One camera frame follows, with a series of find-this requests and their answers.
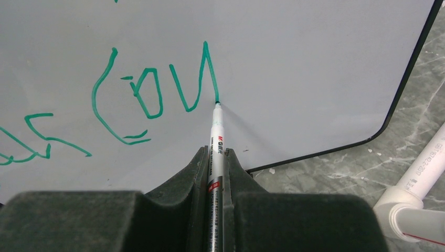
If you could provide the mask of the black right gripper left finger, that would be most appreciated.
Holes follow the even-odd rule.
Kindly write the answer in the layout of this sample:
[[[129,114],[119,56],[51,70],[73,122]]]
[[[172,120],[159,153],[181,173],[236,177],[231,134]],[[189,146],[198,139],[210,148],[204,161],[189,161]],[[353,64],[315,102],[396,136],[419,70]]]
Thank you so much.
[[[208,150],[150,192],[126,194],[122,251],[203,250]]]

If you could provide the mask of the black framed whiteboard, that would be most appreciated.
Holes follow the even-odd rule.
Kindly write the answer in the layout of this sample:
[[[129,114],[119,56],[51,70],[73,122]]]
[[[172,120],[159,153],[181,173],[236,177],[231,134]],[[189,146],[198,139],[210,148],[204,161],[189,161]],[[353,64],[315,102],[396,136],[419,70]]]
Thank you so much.
[[[137,190],[374,138],[440,1],[1,1],[1,202]]]

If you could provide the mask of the white pvc pipe frame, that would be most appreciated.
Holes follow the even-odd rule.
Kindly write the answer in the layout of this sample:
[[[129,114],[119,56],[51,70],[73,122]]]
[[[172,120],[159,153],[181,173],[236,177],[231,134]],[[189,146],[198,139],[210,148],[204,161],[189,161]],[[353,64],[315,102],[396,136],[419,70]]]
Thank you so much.
[[[443,173],[441,126],[398,183],[385,190],[373,207],[385,237],[444,245],[444,212],[423,207],[423,199]]]

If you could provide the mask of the white green whiteboard marker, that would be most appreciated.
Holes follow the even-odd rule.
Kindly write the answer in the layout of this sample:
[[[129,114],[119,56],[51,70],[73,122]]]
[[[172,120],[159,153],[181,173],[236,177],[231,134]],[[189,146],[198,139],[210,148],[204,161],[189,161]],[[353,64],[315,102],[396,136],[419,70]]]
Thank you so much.
[[[210,132],[207,192],[209,224],[207,251],[223,251],[224,120],[220,102],[216,102]]]

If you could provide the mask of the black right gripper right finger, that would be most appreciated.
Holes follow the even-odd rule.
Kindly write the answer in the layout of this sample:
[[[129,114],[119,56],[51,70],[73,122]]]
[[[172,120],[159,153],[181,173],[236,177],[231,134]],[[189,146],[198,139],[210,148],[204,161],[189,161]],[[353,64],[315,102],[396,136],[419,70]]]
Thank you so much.
[[[253,251],[267,229],[259,208],[268,192],[242,167],[233,149],[224,153],[224,251]]]

